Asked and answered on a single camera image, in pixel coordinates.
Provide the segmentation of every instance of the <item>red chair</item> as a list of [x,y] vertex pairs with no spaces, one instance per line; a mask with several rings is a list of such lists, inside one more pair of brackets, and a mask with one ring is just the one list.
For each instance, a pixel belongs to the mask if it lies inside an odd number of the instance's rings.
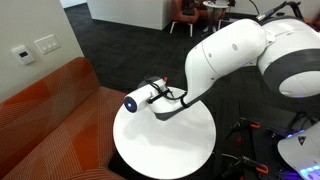
[[176,23],[186,23],[190,25],[190,37],[192,37],[192,31],[193,31],[193,24],[197,22],[198,17],[199,17],[199,12],[196,8],[193,8],[194,10],[194,15],[193,16],[187,16],[183,15],[182,13],[182,1],[183,0],[172,0],[172,15],[171,15],[171,20],[172,26],[170,30],[170,34],[172,34],[174,25]]

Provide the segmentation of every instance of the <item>orange couch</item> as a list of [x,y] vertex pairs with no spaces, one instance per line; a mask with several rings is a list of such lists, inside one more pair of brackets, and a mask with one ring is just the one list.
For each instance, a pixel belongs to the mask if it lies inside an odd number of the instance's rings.
[[108,169],[125,94],[76,58],[0,104],[0,179],[123,179]]

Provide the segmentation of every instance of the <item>robotic arm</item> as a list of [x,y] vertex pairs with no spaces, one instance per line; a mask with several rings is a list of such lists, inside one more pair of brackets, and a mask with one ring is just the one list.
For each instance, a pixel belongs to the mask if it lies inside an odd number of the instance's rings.
[[187,55],[188,90],[175,98],[163,79],[149,79],[128,94],[124,105],[134,113],[150,106],[167,120],[205,95],[212,85],[246,65],[258,65],[269,88],[288,97],[320,92],[320,35],[296,18],[276,19],[261,26],[244,19],[221,29]]

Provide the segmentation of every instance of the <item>table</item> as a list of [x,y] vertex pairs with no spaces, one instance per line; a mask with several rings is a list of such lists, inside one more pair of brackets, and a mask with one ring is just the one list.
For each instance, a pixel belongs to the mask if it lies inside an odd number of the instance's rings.
[[[170,89],[174,96],[184,93]],[[133,169],[155,179],[176,179],[195,172],[208,160],[216,127],[201,101],[167,121],[156,119],[149,107],[130,113],[122,105],[113,135],[119,154]]]
[[206,34],[206,35],[209,35],[213,32],[212,22],[213,22],[213,18],[214,18],[214,9],[228,8],[228,4],[227,4],[227,1],[217,0],[215,3],[212,1],[203,1],[203,5],[205,5],[207,8],[211,8],[213,11],[213,14],[210,17],[211,18],[210,23],[208,24],[208,33]]

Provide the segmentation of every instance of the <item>white wall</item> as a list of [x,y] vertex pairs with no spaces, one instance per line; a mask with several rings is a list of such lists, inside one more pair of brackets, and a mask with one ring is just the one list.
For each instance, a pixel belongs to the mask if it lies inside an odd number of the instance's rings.
[[[320,0],[287,0],[301,2],[300,10],[305,18],[314,19],[320,13]],[[283,0],[253,0],[257,5],[260,13],[264,13],[269,9],[272,9],[281,3]],[[231,12],[245,13],[245,14],[257,14],[257,11],[253,4],[249,0],[236,0],[236,7],[231,8]],[[285,12],[288,15],[294,15],[290,6],[286,6],[284,9],[278,12]]]
[[86,0],[60,0],[62,7],[67,8],[78,4],[86,3]]
[[87,0],[92,19],[159,29],[170,23],[171,0]]
[[[0,2],[0,102],[83,56],[59,0],[10,0]],[[55,34],[61,47],[42,55],[34,41]],[[11,48],[25,45],[36,61],[23,66]]]

